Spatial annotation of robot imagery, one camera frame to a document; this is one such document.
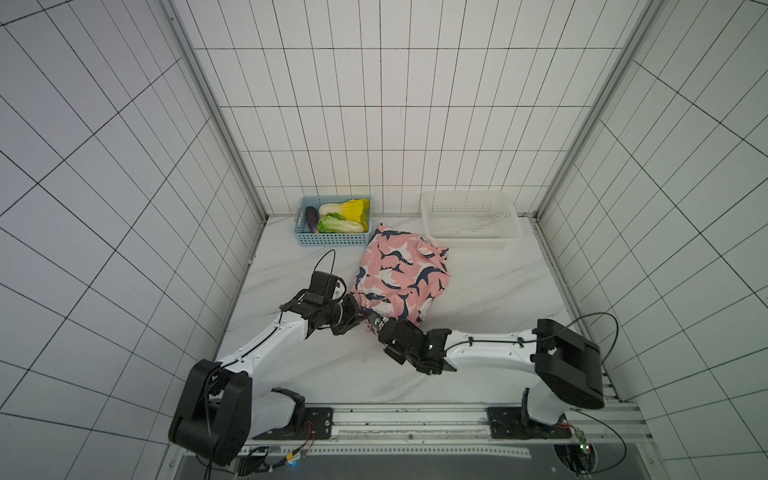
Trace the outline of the pink shark print shorts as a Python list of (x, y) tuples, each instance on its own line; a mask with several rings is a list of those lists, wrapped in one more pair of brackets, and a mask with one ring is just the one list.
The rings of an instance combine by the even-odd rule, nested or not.
[(363, 255), (351, 293), (367, 316), (420, 324), (447, 289), (449, 250), (419, 234), (380, 224)]

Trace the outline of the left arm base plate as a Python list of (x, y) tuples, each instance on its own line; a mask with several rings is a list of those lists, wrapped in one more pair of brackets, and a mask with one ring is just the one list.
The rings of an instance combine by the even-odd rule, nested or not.
[(253, 440), (328, 440), (332, 435), (334, 410), (330, 407), (307, 407), (294, 413), (289, 424), (253, 437)]

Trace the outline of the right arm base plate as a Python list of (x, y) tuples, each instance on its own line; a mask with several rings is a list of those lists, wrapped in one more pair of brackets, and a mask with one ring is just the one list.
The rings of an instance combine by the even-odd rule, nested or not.
[(567, 427), (549, 426), (530, 420), (521, 407), (488, 407), (490, 436), (497, 440), (566, 440), (572, 438)]

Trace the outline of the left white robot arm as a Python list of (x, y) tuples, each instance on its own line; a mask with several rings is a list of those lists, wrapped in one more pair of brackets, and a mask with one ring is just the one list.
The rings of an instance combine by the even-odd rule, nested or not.
[(363, 319), (344, 280), (315, 271), (310, 285), (279, 306), (269, 326), (233, 353), (190, 370), (168, 430), (169, 441), (220, 466), (253, 437), (299, 428), (304, 398), (263, 377), (318, 330), (343, 335)]

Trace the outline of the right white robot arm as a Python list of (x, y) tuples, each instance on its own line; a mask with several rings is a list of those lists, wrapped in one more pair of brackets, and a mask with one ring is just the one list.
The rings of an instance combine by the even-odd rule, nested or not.
[(539, 424), (555, 425), (571, 408), (605, 406), (600, 347), (554, 320), (539, 319), (531, 330), (508, 334), (423, 331), (410, 321), (380, 316), (369, 323), (388, 356), (426, 375), (496, 368), (535, 376), (522, 407)]

